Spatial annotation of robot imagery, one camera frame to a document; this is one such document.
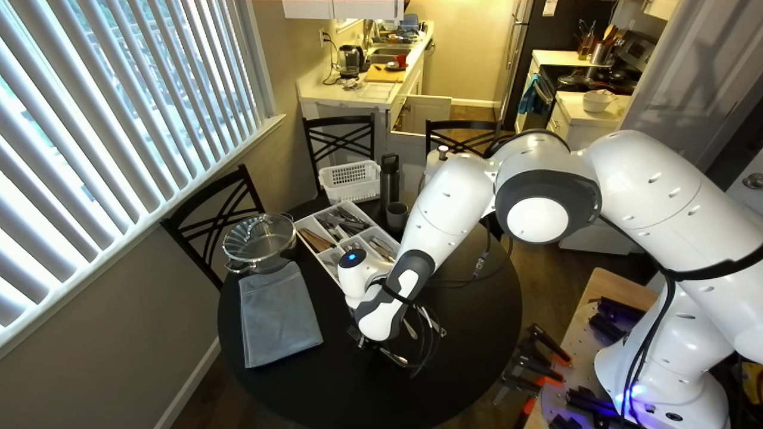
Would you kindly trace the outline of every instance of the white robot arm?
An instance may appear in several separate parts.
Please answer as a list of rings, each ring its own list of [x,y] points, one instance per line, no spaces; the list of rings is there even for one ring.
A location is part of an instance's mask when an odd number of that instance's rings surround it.
[[[695,164],[640,131],[586,152],[553,133],[525,133],[492,161],[445,161],[410,209],[392,267],[346,256],[338,270],[358,327],[395,336],[405,302],[489,213],[529,244],[557,242],[598,215],[675,279],[628,342],[597,355],[618,411],[644,427],[726,427],[728,404],[709,376],[733,351],[763,362],[763,232]]]

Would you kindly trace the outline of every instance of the window blinds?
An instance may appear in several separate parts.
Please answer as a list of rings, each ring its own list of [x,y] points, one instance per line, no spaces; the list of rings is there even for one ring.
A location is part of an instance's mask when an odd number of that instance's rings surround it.
[[[249,0],[0,0],[0,346],[271,118]]]

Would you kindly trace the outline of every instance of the black chair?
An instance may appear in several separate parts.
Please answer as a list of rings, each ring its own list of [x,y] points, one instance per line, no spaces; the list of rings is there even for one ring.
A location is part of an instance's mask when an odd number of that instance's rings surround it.
[[[219,292],[224,287],[224,275],[214,270],[222,256],[219,239],[232,224],[257,213],[265,213],[259,193],[249,169],[238,164],[236,171],[194,193],[172,218],[163,219],[163,227]]]
[[[479,158],[492,158],[513,137],[514,133],[500,130],[499,121],[427,121],[427,152],[445,145],[450,152],[475,152]]]
[[[318,193],[324,193],[318,182],[319,166],[376,158],[374,114],[303,118],[303,126]]]

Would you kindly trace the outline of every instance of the round table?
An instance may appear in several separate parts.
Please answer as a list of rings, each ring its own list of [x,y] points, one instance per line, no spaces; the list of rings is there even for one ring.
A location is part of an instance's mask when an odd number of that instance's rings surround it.
[[[475,277],[475,263],[486,244],[486,265]],[[319,320],[321,346],[245,369],[236,277],[222,289],[218,312],[227,365],[252,398],[283,419],[311,429],[433,427],[479,400],[518,344],[523,325],[518,275],[485,227],[475,227],[420,294],[420,302],[448,333],[418,376],[382,352],[360,351],[346,333],[350,317],[338,287],[303,245],[296,251],[296,263]]]

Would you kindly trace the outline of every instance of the gray towel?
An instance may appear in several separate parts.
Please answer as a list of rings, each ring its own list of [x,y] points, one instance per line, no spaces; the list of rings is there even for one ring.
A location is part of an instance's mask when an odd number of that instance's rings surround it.
[[[324,342],[296,263],[243,277],[238,289],[245,368],[270,365]]]

